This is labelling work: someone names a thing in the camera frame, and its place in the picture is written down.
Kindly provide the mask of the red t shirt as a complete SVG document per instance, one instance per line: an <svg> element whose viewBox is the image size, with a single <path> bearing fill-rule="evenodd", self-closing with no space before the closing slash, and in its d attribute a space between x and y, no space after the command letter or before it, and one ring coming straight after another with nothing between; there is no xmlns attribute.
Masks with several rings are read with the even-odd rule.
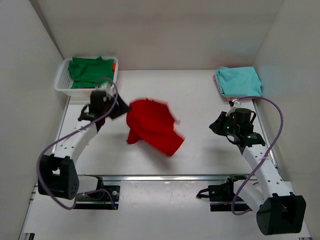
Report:
<svg viewBox="0 0 320 240"><path fill-rule="evenodd" d="M185 138L175 131L176 118L167 103L154 99L140 98L129 104L126 115L129 127L127 143L138 141L147 144L167 157L172 157L183 144Z"/></svg>

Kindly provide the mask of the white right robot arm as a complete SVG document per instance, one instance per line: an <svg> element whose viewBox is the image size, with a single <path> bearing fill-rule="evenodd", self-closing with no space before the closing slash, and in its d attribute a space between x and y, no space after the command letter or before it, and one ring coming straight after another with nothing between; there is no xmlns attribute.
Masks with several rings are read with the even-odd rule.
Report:
<svg viewBox="0 0 320 240"><path fill-rule="evenodd" d="M234 193L256 214L259 230L265 236L300 233L306 210L306 201L296 195L283 181L274 166L263 137L254 132L256 113L247 108L221 112L209 128L217 135L232 137L250 165L260 188L245 180L233 185Z"/></svg>

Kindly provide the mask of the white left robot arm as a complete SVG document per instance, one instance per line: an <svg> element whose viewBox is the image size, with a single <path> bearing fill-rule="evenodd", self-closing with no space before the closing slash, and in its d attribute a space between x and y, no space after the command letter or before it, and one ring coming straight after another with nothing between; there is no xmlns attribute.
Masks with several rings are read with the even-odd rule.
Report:
<svg viewBox="0 0 320 240"><path fill-rule="evenodd" d="M118 92L108 94L104 90L91 92L89 103L79 114L72 133L55 141L56 149L46 155L40 154L37 161L38 191L41 195L73 200L78 195L103 194L100 176L82 174L76 163L88 143L98 134L106 119L114 120L130 111Z"/></svg>

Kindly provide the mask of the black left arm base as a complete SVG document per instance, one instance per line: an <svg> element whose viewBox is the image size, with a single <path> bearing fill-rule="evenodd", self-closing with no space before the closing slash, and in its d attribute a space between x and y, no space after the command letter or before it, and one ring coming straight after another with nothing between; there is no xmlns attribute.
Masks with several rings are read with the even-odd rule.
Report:
<svg viewBox="0 0 320 240"><path fill-rule="evenodd" d="M119 181L109 181L100 178L95 193L85 193L77 198L75 210L118 210L121 193Z"/></svg>

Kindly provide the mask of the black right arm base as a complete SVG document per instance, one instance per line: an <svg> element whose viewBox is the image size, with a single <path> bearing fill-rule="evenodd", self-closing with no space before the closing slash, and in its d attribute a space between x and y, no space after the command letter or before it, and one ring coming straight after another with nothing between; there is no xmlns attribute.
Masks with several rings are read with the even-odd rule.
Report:
<svg viewBox="0 0 320 240"><path fill-rule="evenodd" d="M209 199L211 212L230 212L232 200L235 196L234 182L245 180L246 175L231 175L221 184L211 184L200 190L197 199Z"/></svg>

